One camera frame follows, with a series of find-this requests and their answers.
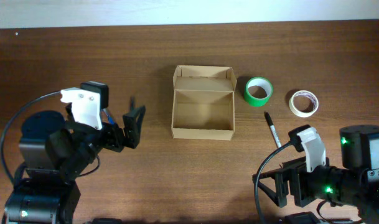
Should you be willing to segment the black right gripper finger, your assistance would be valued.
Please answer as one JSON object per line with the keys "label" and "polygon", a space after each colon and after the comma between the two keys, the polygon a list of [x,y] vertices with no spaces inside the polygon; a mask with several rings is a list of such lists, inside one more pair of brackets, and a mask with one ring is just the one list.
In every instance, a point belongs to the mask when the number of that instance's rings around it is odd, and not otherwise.
{"label": "black right gripper finger", "polygon": [[264,192],[280,208],[287,205],[288,180],[282,172],[266,172],[260,175],[260,179],[271,178],[274,180],[275,190],[258,182],[258,188]]}
{"label": "black right gripper finger", "polygon": [[283,162],[282,173],[287,174],[296,167],[297,162],[295,160]]}

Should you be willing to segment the black marker pen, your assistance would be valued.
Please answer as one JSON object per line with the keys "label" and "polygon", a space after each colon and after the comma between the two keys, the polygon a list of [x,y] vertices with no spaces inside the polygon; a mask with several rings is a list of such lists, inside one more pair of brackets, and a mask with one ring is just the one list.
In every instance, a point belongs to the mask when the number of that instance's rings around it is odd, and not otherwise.
{"label": "black marker pen", "polygon": [[280,142],[280,140],[279,140],[279,136],[278,136],[277,131],[276,131],[276,128],[275,128],[275,126],[274,126],[273,120],[271,119],[271,116],[269,115],[268,112],[265,111],[265,112],[264,112],[264,117],[265,117],[266,122],[267,122],[267,124],[268,124],[268,126],[269,126],[269,129],[270,129],[271,134],[272,134],[272,136],[273,136],[273,139],[274,139],[274,141],[275,141],[275,143],[276,143],[276,146],[277,146],[277,147],[281,147],[282,145],[281,145],[281,142]]}

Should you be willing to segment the white masking tape roll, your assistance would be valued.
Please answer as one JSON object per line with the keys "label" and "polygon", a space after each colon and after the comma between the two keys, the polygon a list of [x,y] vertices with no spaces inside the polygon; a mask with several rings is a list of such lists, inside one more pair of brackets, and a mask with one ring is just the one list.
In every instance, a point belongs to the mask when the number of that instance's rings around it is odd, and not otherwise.
{"label": "white masking tape roll", "polygon": [[312,92],[299,90],[290,97],[288,105],[296,116],[308,118],[319,109],[319,100]]}

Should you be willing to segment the green tape roll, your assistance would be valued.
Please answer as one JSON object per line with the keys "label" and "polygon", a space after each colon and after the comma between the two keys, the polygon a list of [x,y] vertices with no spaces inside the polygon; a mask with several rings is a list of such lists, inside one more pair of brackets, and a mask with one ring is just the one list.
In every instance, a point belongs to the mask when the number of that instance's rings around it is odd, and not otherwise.
{"label": "green tape roll", "polygon": [[271,82],[263,77],[254,77],[245,85],[244,99],[254,107],[264,106],[273,94]]}

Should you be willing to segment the blue ballpoint pen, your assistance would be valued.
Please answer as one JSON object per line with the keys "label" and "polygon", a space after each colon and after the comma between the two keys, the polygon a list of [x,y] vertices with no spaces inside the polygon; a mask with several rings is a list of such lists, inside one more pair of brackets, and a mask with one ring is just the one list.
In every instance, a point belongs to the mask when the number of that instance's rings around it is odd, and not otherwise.
{"label": "blue ballpoint pen", "polygon": [[114,117],[112,116],[112,114],[110,113],[109,109],[108,108],[103,108],[103,112],[104,114],[106,115],[107,119],[108,119],[108,122],[110,124],[115,124],[115,119]]}

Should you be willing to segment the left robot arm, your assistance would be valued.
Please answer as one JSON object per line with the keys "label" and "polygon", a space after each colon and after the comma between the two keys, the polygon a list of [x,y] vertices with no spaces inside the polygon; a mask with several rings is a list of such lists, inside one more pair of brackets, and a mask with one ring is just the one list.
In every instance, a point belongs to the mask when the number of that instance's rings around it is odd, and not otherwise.
{"label": "left robot arm", "polygon": [[102,149],[121,152],[140,141],[145,106],[130,102],[124,127],[103,123],[101,129],[57,111],[33,114],[22,125],[19,143],[24,162],[12,178],[13,191],[4,207],[3,223],[72,223],[81,193],[75,182]]}

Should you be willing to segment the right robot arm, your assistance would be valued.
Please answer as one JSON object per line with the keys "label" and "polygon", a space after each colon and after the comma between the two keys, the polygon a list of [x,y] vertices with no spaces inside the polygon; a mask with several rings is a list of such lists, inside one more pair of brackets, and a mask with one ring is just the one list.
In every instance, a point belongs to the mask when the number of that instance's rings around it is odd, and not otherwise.
{"label": "right robot arm", "polygon": [[[331,206],[356,207],[360,223],[379,223],[379,126],[355,125],[339,131],[342,168],[332,166],[315,128],[300,126],[288,133],[289,141],[273,151],[253,174],[255,204],[262,223],[259,192],[275,205],[285,207],[287,196],[298,207],[319,199]],[[292,146],[305,156],[264,172],[265,165],[279,152]]]}

